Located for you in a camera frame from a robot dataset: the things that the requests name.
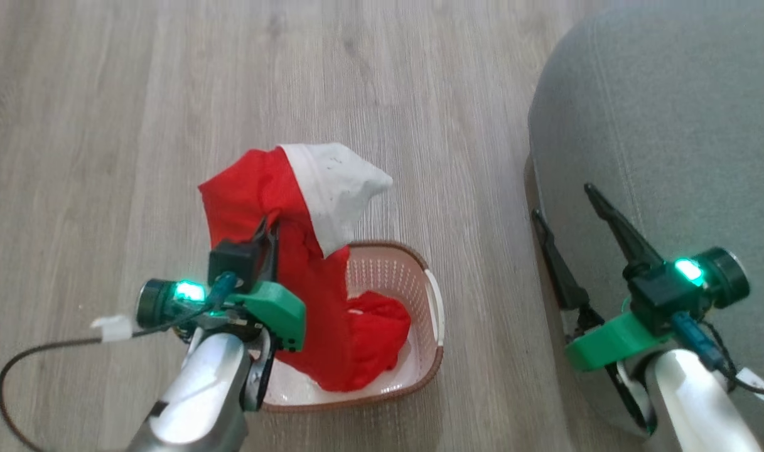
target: black cable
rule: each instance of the black cable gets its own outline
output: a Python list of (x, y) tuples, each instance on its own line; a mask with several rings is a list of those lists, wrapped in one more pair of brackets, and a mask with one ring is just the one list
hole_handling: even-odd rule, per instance
[[(181, 318), (177, 318), (177, 320), (169, 321), (168, 323), (164, 323), (163, 325), (154, 326), (152, 328), (148, 328), (146, 330), (137, 331), (133, 333), (132, 338), (141, 338), (146, 335), (152, 335), (153, 333), (158, 333), (161, 331), (167, 331), (173, 326), (178, 326), (182, 323), (186, 323), (187, 321), (192, 320), (195, 317), (198, 317), (198, 315), (203, 314), (206, 311), (210, 311), (212, 308), (213, 303), (207, 303), (202, 309), (198, 309), (198, 311), (192, 312), (189, 315), (184, 315)], [(33, 443), (27, 435), (22, 433), (22, 430), (20, 430), (16, 423), (14, 423), (14, 420), (11, 418), (11, 414), (8, 412), (8, 405), (5, 401), (5, 378), (8, 376), (8, 372), (11, 371), (11, 369), (21, 360), (24, 360), (24, 358), (29, 357), (30, 355), (34, 355), (38, 352), (46, 352), (48, 350), (54, 350), (57, 348), (69, 348), (69, 347), (81, 347), (84, 345), (91, 345), (94, 343), (103, 343), (103, 338), (81, 338), (81, 340), (64, 340), (64, 341), (58, 341), (58, 342), (51, 342), (51, 343), (44, 343), (42, 345), (38, 345), (36, 347), (31, 347), (21, 353), (18, 353), (15, 355), (15, 357), (11, 358), (8, 363), (3, 366), (2, 371), (0, 371), (0, 416), (3, 417), (3, 421), (5, 422), (5, 426), (8, 427), (9, 430), (11, 430), (11, 434), (16, 437), (17, 440), (20, 440), (22, 444), (25, 444), (28, 449), (33, 450), (34, 452), (45, 452), (46, 449), (42, 449), (37, 444)]]
[(747, 391), (754, 392), (755, 394), (761, 394), (764, 396), (764, 389), (756, 388), (755, 386), (752, 386), (752, 384), (747, 384), (744, 381), (740, 380), (740, 378), (736, 377), (736, 373), (737, 373), (736, 364), (732, 360), (731, 354), (729, 354), (728, 349), (725, 346), (725, 343), (723, 341), (723, 337), (721, 337), (721, 335), (717, 331), (717, 328), (705, 320), (702, 320), (701, 323), (705, 325), (709, 329), (709, 331), (711, 331), (711, 334), (714, 337), (714, 341), (717, 343), (717, 347), (721, 349), (721, 352), (723, 353), (723, 356), (725, 357), (726, 365), (723, 367), (720, 367), (719, 371), (721, 372), (721, 374), (725, 375), (725, 378), (728, 379), (728, 392), (733, 391), (733, 389), (735, 389), (738, 386)]

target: gray ottoman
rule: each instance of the gray ottoman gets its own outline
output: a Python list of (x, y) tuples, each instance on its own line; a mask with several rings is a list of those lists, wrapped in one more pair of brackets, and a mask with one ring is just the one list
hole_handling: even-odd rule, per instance
[[(543, 71), (530, 140), (543, 212), (594, 309), (615, 317), (628, 290), (586, 182), (665, 257), (719, 245), (740, 258), (751, 296), (709, 317), (764, 378), (764, 1), (647, 2), (579, 24)], [(579, 384), (639, 433), (603, 372)], [(764, 438), (764, 402), (731, 398)]]

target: white tag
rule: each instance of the white tag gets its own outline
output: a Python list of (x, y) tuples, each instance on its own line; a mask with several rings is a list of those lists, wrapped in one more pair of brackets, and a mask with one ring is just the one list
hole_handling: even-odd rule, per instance
[(133, 336), (133, 326), (130, 319), (122, 314), (111, 317), (100, 317), (92, 322), (92, 328), (100, 328), (103, 342), (128, 340)]
[[(747, 367), (744, 367), (744, 369), (741, 369), (741, 372), (738, 372), (736, 374), (736, 378), (740, 379), (741, 381), (744, 381), (745, 383), (749, 384), (750, 386), (755, 386), (759, 389), (764, 389), (764, 380), (761, 379), (758, 375), (755, 375), (755, 372), (751, 371)], [(755, 397), (760, 398), (764, 401), (764, 394), (753, 394)]]

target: red garment in basket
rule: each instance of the red garment in basket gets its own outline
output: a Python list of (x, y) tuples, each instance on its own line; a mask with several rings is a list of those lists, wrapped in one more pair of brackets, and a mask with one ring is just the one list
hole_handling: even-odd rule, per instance
[(263, 215), (278, 221), (278, 280), (307, 309), (304, 349), (279, 352), (279, 360), (327, 391), (361, 389), (395, 367), (410, 329), (407, 310), (399, 301), (376, 293), (348, 300), (349, 248), (324, 259), (284, 149), (252, 149), (199, 189), (212, 247), (226, 238), (250, 240)]

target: wooden floor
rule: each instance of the wooden floor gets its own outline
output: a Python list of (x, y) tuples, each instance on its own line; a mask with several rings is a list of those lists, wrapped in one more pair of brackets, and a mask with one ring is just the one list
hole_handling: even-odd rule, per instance
[[(0, 0), (0, 367), (203, 277), (197, 184), (250, 147), (341, 141), (396, 180), (362, 238), (421, 251), (446, 355), (396, 403), (249, 415), (243, 450), (631, 450), (556, 360), (528, 209), (526, 114), (577, 0)], [(56, 450), (121, 449), (177, 372), (170, 334), (14, 370)], [(0, 422), (0, 450), (20, 449)]]

